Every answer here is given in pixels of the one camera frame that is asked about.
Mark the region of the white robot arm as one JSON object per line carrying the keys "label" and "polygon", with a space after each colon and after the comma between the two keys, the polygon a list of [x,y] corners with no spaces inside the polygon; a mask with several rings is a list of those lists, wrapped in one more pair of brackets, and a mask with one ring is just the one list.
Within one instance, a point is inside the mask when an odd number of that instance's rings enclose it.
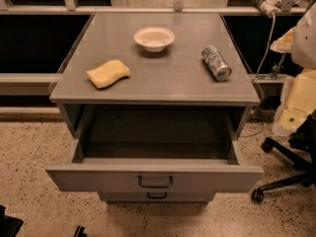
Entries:
{"label": "white robot arm", "polygon": [[292,62],[303,68],[295,78],[285,80],[276,110],[273,132],[288,136],[316,111],[316,4],[270,50],[290,53]]}

